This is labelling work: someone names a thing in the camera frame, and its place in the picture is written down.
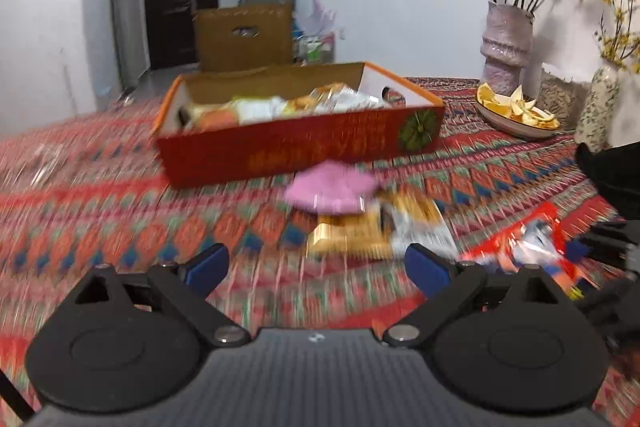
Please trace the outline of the brown wooden chair back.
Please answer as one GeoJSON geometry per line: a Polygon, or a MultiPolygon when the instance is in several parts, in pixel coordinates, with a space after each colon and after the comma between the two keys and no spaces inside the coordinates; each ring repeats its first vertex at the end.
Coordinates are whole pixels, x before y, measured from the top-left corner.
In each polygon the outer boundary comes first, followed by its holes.
{"type": "Polygon", "coordinates": [[[202,72],[241,72],[294,62],[289,3],[197,10],[193,27],[202,72]]]}

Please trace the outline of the plate of gold wrappers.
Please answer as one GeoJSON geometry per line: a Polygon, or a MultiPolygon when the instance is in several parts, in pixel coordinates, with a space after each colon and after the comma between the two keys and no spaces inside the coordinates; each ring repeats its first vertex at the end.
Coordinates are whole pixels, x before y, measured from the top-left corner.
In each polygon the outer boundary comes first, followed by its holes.
{"type": "Polygon", "coordinates": [[[492,127],[523,140],[548,139],[560,130],[555,115],[539,108],[536,100],[526,101],[521,87],[502,95],[482,83],[476,91],[475,108],[492,127]]]}

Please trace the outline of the pink snack packet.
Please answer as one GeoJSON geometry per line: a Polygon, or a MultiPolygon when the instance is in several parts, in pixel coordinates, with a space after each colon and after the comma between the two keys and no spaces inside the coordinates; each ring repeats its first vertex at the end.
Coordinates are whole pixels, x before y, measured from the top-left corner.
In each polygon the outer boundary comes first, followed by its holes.
{"type": "Polygon", "coordinates": [[[327,160],[296,173],[282,198],[294,208],[317,215],[351,215],[364,211],[379,186],[370,172],[327,160]]]}

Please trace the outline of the speckled white vase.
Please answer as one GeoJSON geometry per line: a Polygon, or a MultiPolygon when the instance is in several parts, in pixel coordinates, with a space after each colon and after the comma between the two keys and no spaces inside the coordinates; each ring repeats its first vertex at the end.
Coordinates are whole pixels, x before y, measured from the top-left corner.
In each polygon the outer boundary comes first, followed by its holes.
{"type": "Polygon", "coordinates": [[[618,94],[620,93],[620,69],[610,62],[603,62],[594,73],[580,113],[574,139],[577,144],[585,144],[591,153],[605,149],[618,94]]]}

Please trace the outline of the patterned red tablecloth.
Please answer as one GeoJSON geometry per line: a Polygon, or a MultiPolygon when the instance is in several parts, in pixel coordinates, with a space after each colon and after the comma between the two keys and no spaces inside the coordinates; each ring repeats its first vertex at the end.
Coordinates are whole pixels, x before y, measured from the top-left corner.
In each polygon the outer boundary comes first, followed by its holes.
{"type": "MultiPolygon", "coordinates": [[[[473,105],[473,79],[419,79],[446,104],[434,154],[378,161],[393,190],[434,199],[454,239],[472,247],[542,202],[572,237],[613,217],[574,163],[571,139],[524,142],[492,130],[473,105]]],[[[41,145],[70,154],[42,190],[1,189],[1,366],[28,402],[26,347],[79,277],[100,262],[141,270],[221,242],[228,279],[213,303],[245,326],[387,325],[420,303],[396,261],[305,256],[316,221],[277,194],[285,176],[171,190],[150,139],[160,106],[145,102],[4,140],[1,159],[41,145]]]]}

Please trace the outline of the pink textured vase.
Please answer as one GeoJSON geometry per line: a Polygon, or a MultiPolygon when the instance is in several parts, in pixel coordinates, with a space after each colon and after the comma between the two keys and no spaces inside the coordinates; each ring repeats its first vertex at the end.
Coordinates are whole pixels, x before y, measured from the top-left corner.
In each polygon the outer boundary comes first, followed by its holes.
{"type": "Polygon", "coordinates": [[[510,95],[521,84],[533,45],[534,17],[513,5],[488,3],[480,54],[485,57],[481,80],[492,91],[510,95]]]}

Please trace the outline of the glass jar of seeds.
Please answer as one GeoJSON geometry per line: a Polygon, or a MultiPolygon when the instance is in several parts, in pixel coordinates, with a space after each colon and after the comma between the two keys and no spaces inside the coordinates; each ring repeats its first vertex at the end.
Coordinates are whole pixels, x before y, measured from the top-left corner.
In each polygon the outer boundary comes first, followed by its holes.
{"type": "Polygon", "coordinates": [[[555,115],[560,129],[573,132],[585,107],[590,82],[548,63],[541,65],[538,106],[555,115]]]}

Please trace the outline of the yellow flower branches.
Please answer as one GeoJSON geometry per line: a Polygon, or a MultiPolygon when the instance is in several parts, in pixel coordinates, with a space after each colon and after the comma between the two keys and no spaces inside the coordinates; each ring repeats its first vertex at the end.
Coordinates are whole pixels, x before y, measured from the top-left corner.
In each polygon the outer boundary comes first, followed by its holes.
{"type": "Polygon", "coordinates": [[[601,0],[604,10],[594,32],[600,57],[639,74],[639,0],[601,0]]]}

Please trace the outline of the red cardboard snack box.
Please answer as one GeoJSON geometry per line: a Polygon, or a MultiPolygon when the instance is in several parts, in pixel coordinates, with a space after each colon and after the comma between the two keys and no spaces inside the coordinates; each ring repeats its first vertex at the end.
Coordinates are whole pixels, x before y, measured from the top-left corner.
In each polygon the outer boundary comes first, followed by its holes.
{"type": "Polygon", "coordinates": [[[171,85],[152,137],[169,183],[192,188],[295,172],[325,160],[357,164],[430,153],[444,113],[437,95],[369,62],[192,72],[171,85]],[[334,82],[375,98],[392,91],[405,103],[216,130],[186,130],[179,124],[179,109],[188,103],[221,105],[240,96],[273,95],[291,100],[334,82]]]}

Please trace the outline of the white gold snack packet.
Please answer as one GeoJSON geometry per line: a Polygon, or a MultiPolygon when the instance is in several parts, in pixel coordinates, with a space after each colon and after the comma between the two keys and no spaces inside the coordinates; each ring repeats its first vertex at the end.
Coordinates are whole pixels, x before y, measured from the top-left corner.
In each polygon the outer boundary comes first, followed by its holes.
{"type": "Polygon", "coordinates": [[[405,257],[411,244],[419,244],[433,254],[457,260],[459,251],[436,202],[413,190],[385,193],[381,197],[390,249],[396,259],[405,257]]]}

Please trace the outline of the clear plastic wrapper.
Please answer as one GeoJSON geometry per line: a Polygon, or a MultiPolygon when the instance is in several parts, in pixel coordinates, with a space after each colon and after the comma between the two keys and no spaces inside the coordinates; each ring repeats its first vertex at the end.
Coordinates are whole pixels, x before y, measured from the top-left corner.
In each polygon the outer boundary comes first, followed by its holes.
{"type": "Polygon", "coordinates": [[[64,147],[60,144],[41,144],[32,156],[21,165],[17,180],[28,188],[46,186],[55,173],[64,166],[66,161],[64,147]]]}

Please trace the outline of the orange red snack packet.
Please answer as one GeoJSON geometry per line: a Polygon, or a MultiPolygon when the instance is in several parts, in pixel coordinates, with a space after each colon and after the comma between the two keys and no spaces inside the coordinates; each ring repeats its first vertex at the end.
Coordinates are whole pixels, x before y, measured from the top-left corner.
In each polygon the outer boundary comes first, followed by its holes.
{"type": "Polygon", "coordinates": [[[464,253],[462,259],[483,265],[489,273],[511,274],[521,268],[538,267],[570,298],[582,295],[575,289],[582,271],[565,256],[565,239],[552,202],[544,202],[525,218],[490,236],[464,253]]]}

